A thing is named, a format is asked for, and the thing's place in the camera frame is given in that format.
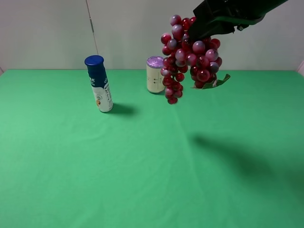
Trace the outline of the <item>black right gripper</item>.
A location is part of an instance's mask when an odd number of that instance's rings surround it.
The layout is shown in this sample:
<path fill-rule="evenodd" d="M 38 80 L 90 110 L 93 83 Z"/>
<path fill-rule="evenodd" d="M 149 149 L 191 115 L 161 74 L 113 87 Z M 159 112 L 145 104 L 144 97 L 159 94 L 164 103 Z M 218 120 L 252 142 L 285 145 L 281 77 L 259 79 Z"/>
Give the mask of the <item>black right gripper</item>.
<path fill-rule="evenodd" d="M 198 40 L 233 33 L 235 26 L 255 25 L 283 3 L 284 0 L 204 0 L 193 11 L 196 20 L 188 35 L 191 40 Z"/>

